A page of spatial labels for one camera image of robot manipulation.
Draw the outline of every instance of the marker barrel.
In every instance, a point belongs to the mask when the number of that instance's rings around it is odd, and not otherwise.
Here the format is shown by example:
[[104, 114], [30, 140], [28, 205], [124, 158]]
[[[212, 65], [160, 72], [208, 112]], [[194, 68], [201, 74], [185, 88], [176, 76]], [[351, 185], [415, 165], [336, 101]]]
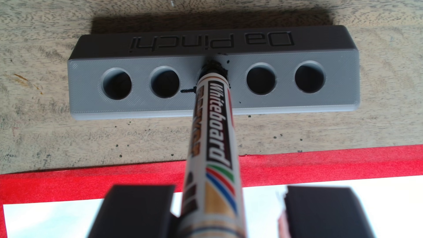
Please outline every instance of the marker barrel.
[[197, 84], [179, 238], [244, 238], [245, 219], [228, 81]]

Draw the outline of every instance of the colored stripes on marker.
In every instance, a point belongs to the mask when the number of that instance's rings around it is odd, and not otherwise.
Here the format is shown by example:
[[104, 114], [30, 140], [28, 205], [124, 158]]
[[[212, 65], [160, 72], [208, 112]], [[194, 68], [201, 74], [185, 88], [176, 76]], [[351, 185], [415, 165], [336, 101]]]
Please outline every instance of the colored stripes on marker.
[[229, 189], [229, 191], [231, 191], [232, 195], [235, 196], [235, 190], [233, 186], [222, 175], [220, 175], [218, 172], [214, 171], [211, 168], [206, 168], [206, 171], [214, 175], [216, 179], [219, 180], [221, 183], [223, 183]]
[[229, 194], [229, 192], [223, 187], [223, 185], [210, 173], [206, 173], [206, 177], [213, 183], [213, 185], [225, 196], [226, 200], [228, 201], [229, 205], [231, 205], [232, 209], [234, 210], [235, 214], [237, 214], [236, 204], [233, 197]]
[[231, 174], [231, 172], [229, 172], [228, 170], [226, 170], [226, 169], [224, 169], [224, 168], [222, 168], [222, 167], [220, 167], [220, 166], [213, 165], [213, 164], [209, 164], [209, 165], [207, 165], [207, 167], [209, 167], [209, 168], [213, 168], [213, 169], [215, 169], [215, 170], [217, 170], [217, 171], [221, 172], [221, 173], [222, 173], [222, 174], [224, 174], [226, 177], [228, 177], [228, 179], [229, 179], [229, 180], [231, 180], [232, 182], [234, 182], [234, 180], [233, 180], [233, 174]]

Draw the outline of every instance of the gray plastic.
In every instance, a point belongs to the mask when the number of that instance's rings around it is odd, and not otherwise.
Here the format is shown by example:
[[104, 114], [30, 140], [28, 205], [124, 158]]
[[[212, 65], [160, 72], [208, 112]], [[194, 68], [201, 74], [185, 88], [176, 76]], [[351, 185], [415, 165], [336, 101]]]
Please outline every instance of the gray plastic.
[[[80, 37], [68, 60], [71, 114], [192, 116], [190, 91], [207, 59], [228, 70], [234, 114], [352, 111], [360, 103], [359, 54], [344, 26], [125, 33]], [[253, 92], [247, 83], [251, 69], [257, 87], [269, 75], [275, 84]], [[173, 96], [160, 97], [151, 82], [168, 70], [179, 84]], [[105, 82], [119, 73], [130, 77], [127, 96], [107, 94]], [[313, 85], [319, 80], [322, 85]]]

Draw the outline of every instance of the wood grain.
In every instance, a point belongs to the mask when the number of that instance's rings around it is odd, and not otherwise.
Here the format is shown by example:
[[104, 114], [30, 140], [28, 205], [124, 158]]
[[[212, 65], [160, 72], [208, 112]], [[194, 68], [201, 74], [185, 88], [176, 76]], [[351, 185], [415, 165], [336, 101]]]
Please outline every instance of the wood grain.
[[360, 108], [235, 116], [239, 154], [423, 144], [421, 1], [1, 0], [0, 173], [186, 158], [189, 117], [71, 118], [83, 34], [329, 24], [360, 50]]

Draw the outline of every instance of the red tape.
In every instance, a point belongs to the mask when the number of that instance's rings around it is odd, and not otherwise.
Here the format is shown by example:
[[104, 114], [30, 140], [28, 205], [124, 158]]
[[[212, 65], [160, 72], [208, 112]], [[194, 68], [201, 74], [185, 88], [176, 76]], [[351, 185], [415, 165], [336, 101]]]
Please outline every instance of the red tape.
[[[239, 157], [242, 186], [265, 186], [423, 175], [423, 145]], [[185, 161], [0, 175], [3, 204], [103, 198], [114, 184], [175, 184], [181, 192]]]

